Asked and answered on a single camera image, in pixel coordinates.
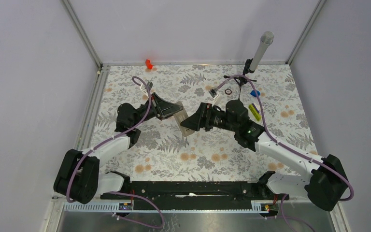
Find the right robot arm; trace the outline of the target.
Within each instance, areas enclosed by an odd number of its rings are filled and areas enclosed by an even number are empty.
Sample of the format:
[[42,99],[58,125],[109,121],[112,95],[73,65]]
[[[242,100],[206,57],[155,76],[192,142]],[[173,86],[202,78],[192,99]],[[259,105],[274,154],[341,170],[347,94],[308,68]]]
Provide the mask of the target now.
[[320,209],[332,211],[350,189],[339,158],[332,154],[327,157],[306,155],[291,144],[279,142],[272,133],[250,119],[248,109],[240,100],[227,102],[225,110],[202,102],[180,125],[193,131],[210,131],[212,128],[232,131],[242,147],[272,157],[298,173],[297,176],[265,173],[265,181],[257,187],[264,199],[275,194],[306,197]]

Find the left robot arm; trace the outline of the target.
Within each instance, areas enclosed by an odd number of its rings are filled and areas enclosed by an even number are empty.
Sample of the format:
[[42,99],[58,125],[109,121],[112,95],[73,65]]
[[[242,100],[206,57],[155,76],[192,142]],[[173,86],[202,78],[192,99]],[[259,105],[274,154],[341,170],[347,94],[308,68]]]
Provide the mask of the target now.
[[71,202],[86,204],[94,197],[112,192],[123,199],[130,194],[129,179],[124,174],[109,172],[100,174],[100,167],[119,153],[133,147],[141,134],[137,128],[152,118],[165,120],[183,111],[180,102],[161,99],[156,93],[145,104],[135,108],[129,103],[117,109],[116,128],[112,137],[93,148],[82,151],[70,149],[66,152],[55,178],[54,192],[68,196]]

